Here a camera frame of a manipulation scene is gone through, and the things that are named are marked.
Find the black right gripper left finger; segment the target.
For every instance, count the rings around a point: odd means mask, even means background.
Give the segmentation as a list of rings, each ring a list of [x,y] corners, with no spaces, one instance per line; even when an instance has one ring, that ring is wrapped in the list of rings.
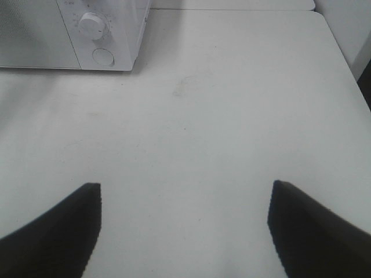
[[[86,183],[1,238],[1,277],[82,277],[101,230],[101,185]]]

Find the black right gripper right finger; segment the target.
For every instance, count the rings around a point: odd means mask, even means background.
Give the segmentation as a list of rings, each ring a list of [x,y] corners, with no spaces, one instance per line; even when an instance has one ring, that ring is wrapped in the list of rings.
[[[370,277],[370,234],[293,184],[274,181],[267,224],[288,277]]]

